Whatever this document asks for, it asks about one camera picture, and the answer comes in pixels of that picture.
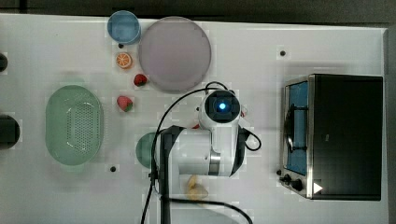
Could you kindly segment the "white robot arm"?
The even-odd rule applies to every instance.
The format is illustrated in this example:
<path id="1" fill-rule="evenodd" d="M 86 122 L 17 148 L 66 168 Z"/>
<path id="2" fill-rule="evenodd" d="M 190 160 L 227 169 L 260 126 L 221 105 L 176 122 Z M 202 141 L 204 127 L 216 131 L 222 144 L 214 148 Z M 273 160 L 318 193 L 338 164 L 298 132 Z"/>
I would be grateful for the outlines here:
<path id="1" fill-rule="evenodd" d="M 152 182 L 159 187 L 161 224 L 171 224 L 170 203 L 181 196 L 181 175 L 231 176 L 241 167 L 249 132 L 241 127 L 242 107 L 229 90 L 210 91 L 198 112 L 199 127 L 159 131 L 152 153 Z"/>

